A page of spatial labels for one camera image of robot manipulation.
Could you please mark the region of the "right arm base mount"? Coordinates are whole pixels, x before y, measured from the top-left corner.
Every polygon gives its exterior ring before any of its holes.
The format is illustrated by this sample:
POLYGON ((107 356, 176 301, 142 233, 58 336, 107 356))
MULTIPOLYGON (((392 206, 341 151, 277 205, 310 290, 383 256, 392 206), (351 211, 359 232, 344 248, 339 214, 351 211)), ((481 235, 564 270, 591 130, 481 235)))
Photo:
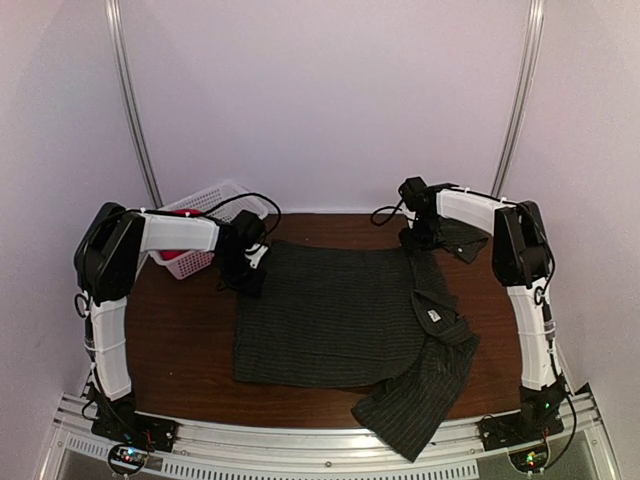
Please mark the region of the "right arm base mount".
POLYGON ((578 430, 574 395, 562 381, 556 381, 541 390, 521 386, 519 397, 519 411, 484 415, 476 423, 479 437, 485 451, 513 448, 509 460, 518 473, 542 475, 564 457, 574 442, 578 430), (562 449, 553 454, 550 437, 567 429, 560 412, 563 404, 571 413, 569 437, 562 449))

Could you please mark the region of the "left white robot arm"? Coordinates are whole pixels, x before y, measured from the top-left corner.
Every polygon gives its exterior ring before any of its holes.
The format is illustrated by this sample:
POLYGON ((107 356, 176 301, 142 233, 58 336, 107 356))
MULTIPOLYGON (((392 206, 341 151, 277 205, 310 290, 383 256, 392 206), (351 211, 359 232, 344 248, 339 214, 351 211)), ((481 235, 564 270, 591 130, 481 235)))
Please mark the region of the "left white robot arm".
POLYGON ((214 256, 223 282, 257 297, 266 277, 260 266, 268 246, 266 225, 242 210, 225 222, 202 213, 101 206, 73 258, 77 282, 87 299, 91 333, 86 348, 102 395, 118 401, 133 392, 126 355, 127 299, 138 261, 148 252, 182 251, 214 256))

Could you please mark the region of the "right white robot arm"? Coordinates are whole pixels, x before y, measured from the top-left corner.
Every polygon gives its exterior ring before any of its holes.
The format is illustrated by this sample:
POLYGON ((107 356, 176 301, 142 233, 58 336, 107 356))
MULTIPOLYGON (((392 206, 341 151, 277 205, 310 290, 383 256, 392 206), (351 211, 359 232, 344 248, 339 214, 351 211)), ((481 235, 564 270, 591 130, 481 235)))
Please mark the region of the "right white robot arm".
POLYGON ((398 193, 407 219, 400 239, 408 249, 443 246, 445 220, 492 238, 492 269, 506 288, 518 328, 521 386, 528 392, 555 386, 562 370, 548 286, 556 263, 538 205, 497 199, 450 183, 429 186, 420 177, 406 179, 398 193))

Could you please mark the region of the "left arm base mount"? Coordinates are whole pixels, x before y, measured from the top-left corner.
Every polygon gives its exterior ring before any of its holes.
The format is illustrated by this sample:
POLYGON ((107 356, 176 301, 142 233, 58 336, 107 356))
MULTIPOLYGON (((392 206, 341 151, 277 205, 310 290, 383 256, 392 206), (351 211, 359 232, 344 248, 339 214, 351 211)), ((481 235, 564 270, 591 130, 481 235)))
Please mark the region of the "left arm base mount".
POLYGON ((114 442, 106 462, 116 476, 128 479, 143 470, 152 453, 171 453, 178 423, 136 412, 132 394, 111 401, 95 382, 86 391, 81 415, 91 422, 91 433, 114 442))

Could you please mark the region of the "black pinstriped shirt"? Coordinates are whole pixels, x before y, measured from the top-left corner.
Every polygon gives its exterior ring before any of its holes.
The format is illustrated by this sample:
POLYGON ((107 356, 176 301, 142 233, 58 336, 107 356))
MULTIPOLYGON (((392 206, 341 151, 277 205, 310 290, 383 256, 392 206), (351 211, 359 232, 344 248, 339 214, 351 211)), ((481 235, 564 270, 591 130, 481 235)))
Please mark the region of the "black pinstriped shirt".
POLYGON ((238 302, 245 383, 369 394, 355 420, 415 461, 463 393, 479 337, 428 251, 272 244, 259 298, 238 302))

